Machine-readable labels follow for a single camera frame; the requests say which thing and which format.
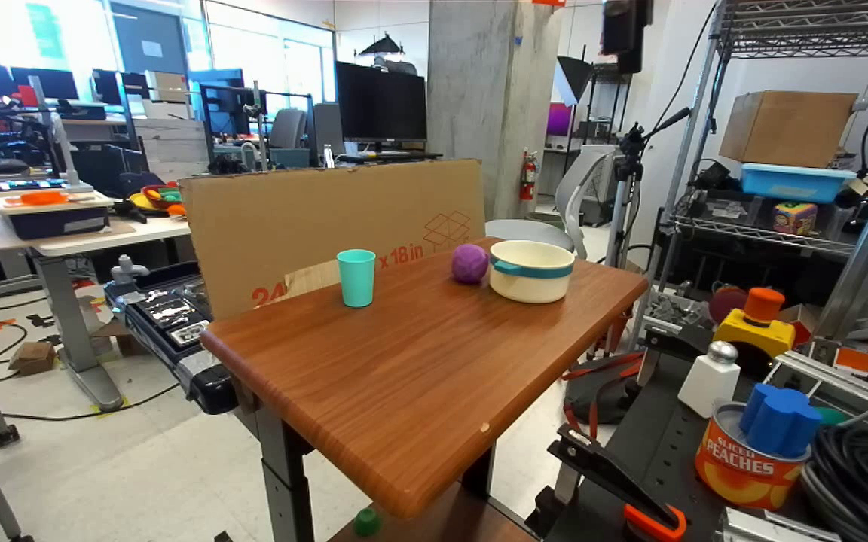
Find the white desk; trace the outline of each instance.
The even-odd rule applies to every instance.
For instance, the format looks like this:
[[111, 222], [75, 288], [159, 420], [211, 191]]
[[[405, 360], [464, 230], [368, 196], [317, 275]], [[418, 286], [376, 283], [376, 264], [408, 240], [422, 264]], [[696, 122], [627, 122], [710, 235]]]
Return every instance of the white desk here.
[[71, 275], [62, 260], [183, 235], [191, 235], [191, 227], [183, 220], [151, 216], [147, 222], [134, 222], [113, 216], [102, 233], [21, 240], [12, 222], [0, 216], [0, 251], [26, 251], [32, 255], [52, 301], [52, 313], [60, 327], [67, 366], [75, 384], [89, 396], [100, 410], [117, 410], [124, 398], [97, 360], [97, 351], [77, 313]]

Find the purple ball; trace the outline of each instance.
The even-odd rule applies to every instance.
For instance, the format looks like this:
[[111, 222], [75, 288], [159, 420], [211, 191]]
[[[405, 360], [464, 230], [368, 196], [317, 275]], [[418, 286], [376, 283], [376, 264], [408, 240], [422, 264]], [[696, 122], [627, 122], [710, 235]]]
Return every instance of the purple ball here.
[[487, 272], [487, 251], [483, 251], [477, 244], [456, 248], [451, 272], [456, 272], [457, 283], [483, 283], [483, 276]]

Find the cardboard sheet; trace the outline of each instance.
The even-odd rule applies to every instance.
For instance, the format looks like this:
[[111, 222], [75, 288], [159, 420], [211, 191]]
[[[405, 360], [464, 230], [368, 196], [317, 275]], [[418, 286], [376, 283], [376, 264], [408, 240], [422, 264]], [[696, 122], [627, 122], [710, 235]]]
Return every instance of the cardboard sheet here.
[[484, 238], [473, 159], [197, 178], [183, 199], [219, 321], [333, 283], [344, 248], [397, 264]]

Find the teal cup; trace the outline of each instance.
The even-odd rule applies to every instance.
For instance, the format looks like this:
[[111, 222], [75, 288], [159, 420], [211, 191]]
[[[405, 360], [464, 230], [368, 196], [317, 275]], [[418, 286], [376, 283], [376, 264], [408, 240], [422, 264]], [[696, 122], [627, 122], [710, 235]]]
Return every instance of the teal cup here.
[[340, 251], [340, 293], [348, 306], [372, 306], [374, 303], [374, 268], [376, 254], [372, 251]]

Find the bottle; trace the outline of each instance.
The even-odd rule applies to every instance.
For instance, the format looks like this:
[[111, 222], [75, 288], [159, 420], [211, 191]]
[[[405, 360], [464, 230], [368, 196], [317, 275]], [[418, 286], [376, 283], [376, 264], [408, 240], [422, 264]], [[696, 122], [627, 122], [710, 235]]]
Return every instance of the bottle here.
[[696, 416], [710, 420], [718, 406], [728, 404], [738, 387], [738, 353], [732, 344], [713, 340], [704, 355], [688, 370], [679, 402]]

